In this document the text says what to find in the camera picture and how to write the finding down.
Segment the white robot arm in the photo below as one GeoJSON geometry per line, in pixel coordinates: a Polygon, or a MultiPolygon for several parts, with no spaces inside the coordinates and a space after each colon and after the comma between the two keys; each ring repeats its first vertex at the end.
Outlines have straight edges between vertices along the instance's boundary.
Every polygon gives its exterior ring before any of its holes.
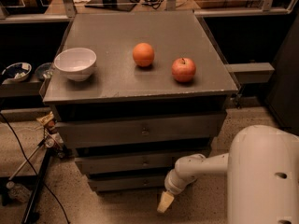
{"type": "Polygon", "coordinates": [[[225,154],[179,158],[164,180],[157,211],[165,212],[202,174],[227,175],[228,224],[299,224],[299,136],[252,125],[225,154]]]}

